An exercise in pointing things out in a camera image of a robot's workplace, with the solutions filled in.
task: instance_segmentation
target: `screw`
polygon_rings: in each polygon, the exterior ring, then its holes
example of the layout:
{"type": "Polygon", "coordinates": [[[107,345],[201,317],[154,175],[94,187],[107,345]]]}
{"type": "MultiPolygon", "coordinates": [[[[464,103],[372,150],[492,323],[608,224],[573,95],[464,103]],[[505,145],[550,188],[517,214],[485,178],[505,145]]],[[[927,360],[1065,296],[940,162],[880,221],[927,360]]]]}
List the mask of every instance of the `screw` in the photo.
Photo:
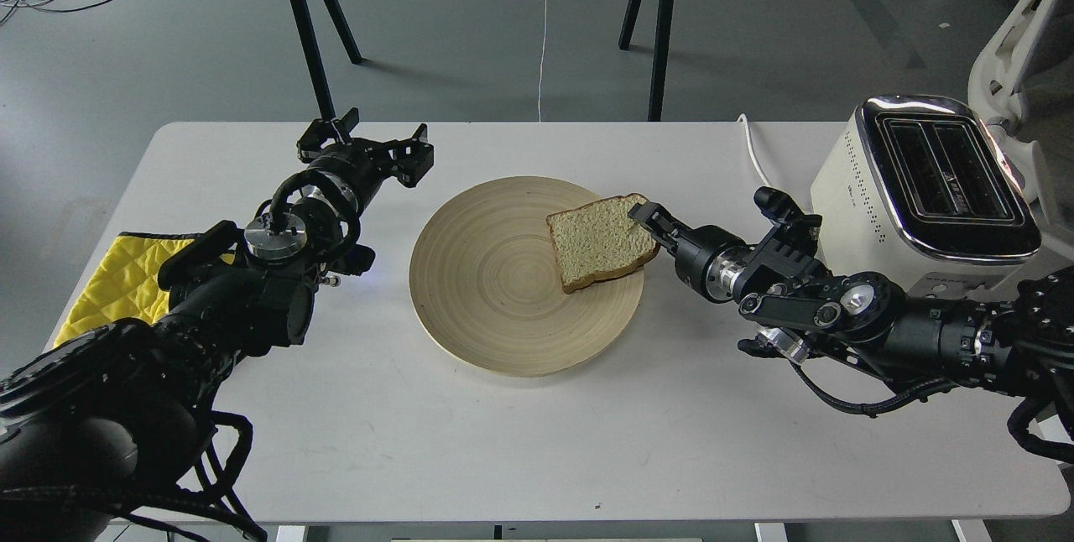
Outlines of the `screw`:
{"type": "Polygon", "coordinates": [[[749,297],[742,298],[742,311],[744,312],[752,313],[756,311],[758,306],[760,306],[760,302],[757,301],[757,297],[754,296],[754,294],[750,294],[749,297]]]}
{"type": "Polygon", "coordinates": [[[813,323],[817,325],[829,325],[834,323],[838,319],[839,309],[836,309],[834,306],[825,305],[821,306],[821,309],[817,309],[816,313],[814,313],[813,323]]]}

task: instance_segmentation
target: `bolt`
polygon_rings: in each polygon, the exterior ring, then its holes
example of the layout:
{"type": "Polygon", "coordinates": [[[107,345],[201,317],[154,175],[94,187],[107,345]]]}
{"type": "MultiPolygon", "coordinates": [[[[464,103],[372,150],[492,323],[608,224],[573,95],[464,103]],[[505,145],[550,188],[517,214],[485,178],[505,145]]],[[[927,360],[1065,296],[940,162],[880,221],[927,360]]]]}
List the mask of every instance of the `bolt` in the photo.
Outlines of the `bolt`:
{"type": "Polygon", "coordinates": [[[829,325],[838,319],[839,309],[836,309],[834,306],[825,305],[821,306],[821,309],[817,309],[816,313],[814,313],[813,323],[817,325],[829,325]]]}

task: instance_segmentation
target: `white chair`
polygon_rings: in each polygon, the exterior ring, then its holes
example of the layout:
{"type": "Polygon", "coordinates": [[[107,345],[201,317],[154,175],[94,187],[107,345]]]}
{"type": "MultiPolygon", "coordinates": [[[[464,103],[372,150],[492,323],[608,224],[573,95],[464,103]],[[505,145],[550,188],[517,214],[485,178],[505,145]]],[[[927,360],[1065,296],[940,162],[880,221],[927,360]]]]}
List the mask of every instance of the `white chair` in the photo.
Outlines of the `white chair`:
{"type": "Polygon", "coordinates": [[[1017,169],[1045,248],[1074,262],[1074,233],[1065,228],[1043,148],[1017,141],[1027,120],[1024,86],[1074,53],[1074,0],[1019,0],[970,71],[969,104],[1017,169]]]}

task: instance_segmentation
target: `bread crust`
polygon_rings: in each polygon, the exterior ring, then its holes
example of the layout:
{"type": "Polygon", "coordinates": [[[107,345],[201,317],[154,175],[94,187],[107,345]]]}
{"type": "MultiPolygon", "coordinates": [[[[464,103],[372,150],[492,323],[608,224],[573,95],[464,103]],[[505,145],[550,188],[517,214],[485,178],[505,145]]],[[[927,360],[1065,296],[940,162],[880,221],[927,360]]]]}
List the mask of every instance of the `bread crust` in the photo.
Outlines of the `bread crust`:
{"type": "MultiPolygon", "coordinates": [[[[585,289],[586,287],[595,284],[595,282],[605,282],[607,281],[607,279],[618,279],[618,278],[623,278],[625,275],[634,274],[634,272],[638,270],[638,267],[641,267],[643,266],[643,264],[651,262],[655,258],[656,252],[659,252],[661,245],[656,244],[656,240],[653,240],[653,248],[651,251],[645,252],[645,254],[643,255],[640,255],[640,258],[638,258],[637,260],[633,260],[633,262],[626,264],[625,267],[619,267],[619,269],[613,269],[613,270],[596,270],[593,274],[586,275],[586,277],[579,279],[574,284],[569,285],[565,284],[563,281],[563,263],[560,263],[560,248],[555,244],[555,235],[552,233],[552,218],[556,216],[562,216],[562,214],[571,214],[575,213],[575,210],[586,209],[589,208],[589,206],[596,205],[596,203],[598,202],[622,201],[623,197],[628,197],[628,195],[634,195],[634,194],[637,193],[610,195],[610,197],[603,197],[599,199],[599,201],[587,202],[585,203],[585,205],[579,206],[576,209],[560,210],[560,213],[550,214],[550,216],[545,217],[545,224],[548,225],[549,237],[551,237],[552,239],[552,252],[555,254],[555,266],[557,274],[560,274],[560,285],[563,287],[563,291],[565,294],[571,294],[576,290],[585,289]]],[[[644,195],[641,195],[641,199],[643,199],[644,202],[649,202],[649,199],[644,197],[644,195]]]]}

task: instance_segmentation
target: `yellow oven mitt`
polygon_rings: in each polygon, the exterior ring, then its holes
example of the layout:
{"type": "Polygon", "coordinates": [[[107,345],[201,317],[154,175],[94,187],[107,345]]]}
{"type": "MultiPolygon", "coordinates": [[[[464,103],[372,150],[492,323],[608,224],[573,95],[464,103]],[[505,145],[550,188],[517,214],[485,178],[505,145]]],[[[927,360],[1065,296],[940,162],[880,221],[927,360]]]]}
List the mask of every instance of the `yellow oven mitt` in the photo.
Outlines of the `yellow oven mitt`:
{"type": "Polygon", "coordinates": [[[169,293],[157,287],[157,272],[199,236],[120,233],[72,306],[53,347],[122,317],[153,324],[168,313],[169,293]]]}

